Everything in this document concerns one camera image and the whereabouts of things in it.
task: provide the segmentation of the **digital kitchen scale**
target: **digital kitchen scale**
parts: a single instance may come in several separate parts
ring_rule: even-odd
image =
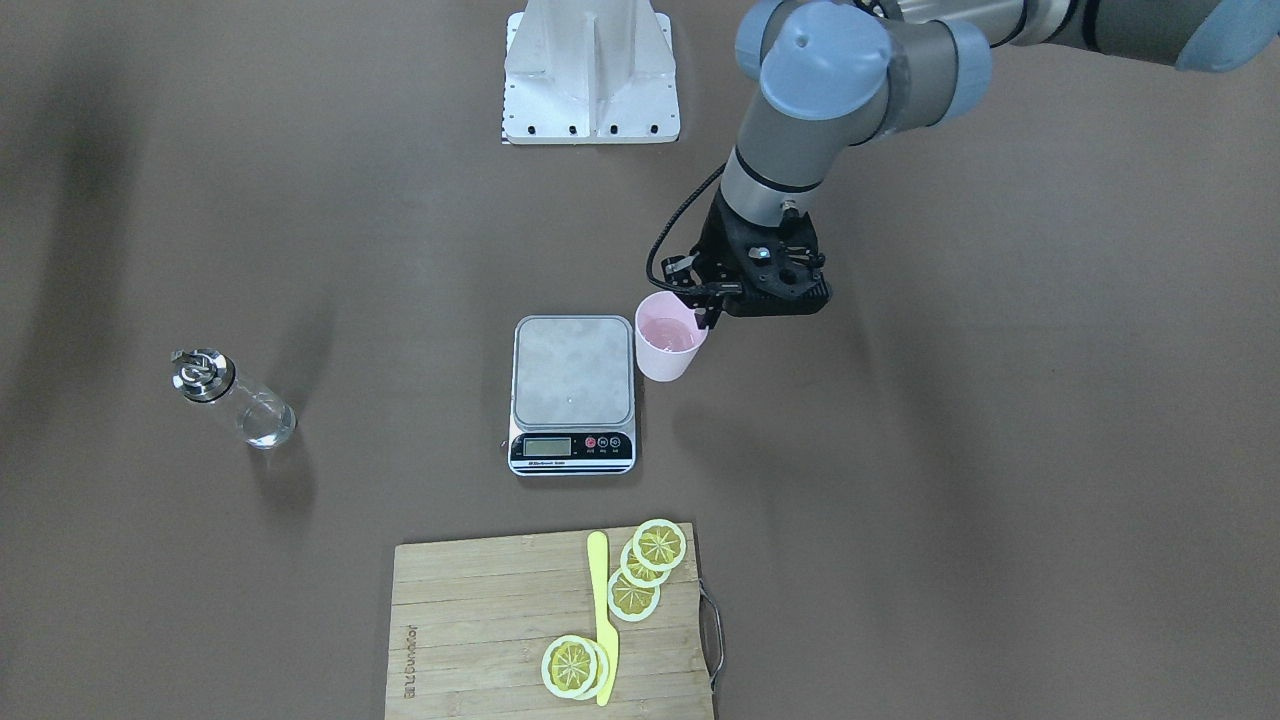
[[[530,315],[516,325],[507,465],[517,475],[612,475],[636,461],[631,323]]]

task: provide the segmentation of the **cutting board handle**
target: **cutting board handle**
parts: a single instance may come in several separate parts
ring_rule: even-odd
[[[707,580],[698,578],[698,593],[701,596],[701,605],[710,609],[710,620],[714,624],[714,638],[716,638],[716,667],[708,664],[707,671],[712,676],[712,693],[716,693],[716,685],[719,683],[719,674],[724,670],[724,624],[721,621],[719,605],[716,603],[716,598],[712,597],[710,591],[707,589]],[[710,657],[707,653],[707,634],[703,633],[703,657]]]

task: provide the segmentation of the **bottle cap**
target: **bottle cap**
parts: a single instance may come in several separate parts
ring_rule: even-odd
[[[175,350],[173,388],[192,402],[221,397],[236,380],[236,363],[216,350]]]

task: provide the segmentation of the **black cable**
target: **black cable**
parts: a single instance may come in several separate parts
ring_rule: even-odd
[[[671,219],[667,220],[667,225],[662,228],[660,233],[658,233],[658,240],[655,240],[653,242],[653,247],[649,249],[649,259],[645,260],[644,264],[644,274],[648,275],[650,283],[660,287],[662,290],[669,290],[676,295],[694,295],[694,292],[691,292],[691,288],[680,287],[676,284],[671,284],[668,282],[662,282],[658,278],[653,277],[653,259],[658,256],[658,249],[662,247],[662,241],[667,240],[667,233],[669,233],[671,228],[676,225],[676,220],[678,220],[680,217],[685,214],[685,210],[687,210],[690,205],[698,201],[698,197],[701,196],[701,193],[705,192],[707,188],[710,187],[712,183],[714,183],[716,179],[719,178],[721,173],[723,172],[724,172],[724,165],[716,168],[716,172],[713,172],[710,177],[703,181],[703,184],[698,186],[698,190],[695,190],[692,195],[686,197],[685,201],[680,204],[680,208],[676,208],[676,211],[671,215]]]

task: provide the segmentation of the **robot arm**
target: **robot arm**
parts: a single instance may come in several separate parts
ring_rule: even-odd
[[[1048,41],[1225,72],[1280,32],[1280,0],[1158,5],[1156,13],[1133,0],[758,3],[736,50],[759,91],[698,243],[687,256],[664,259],[666,283],[657,284],[703,309],[705,327],[722,311],[820,310],[831,287],[809,209],[836,156],[973,109],[991,82],[993,46]]]

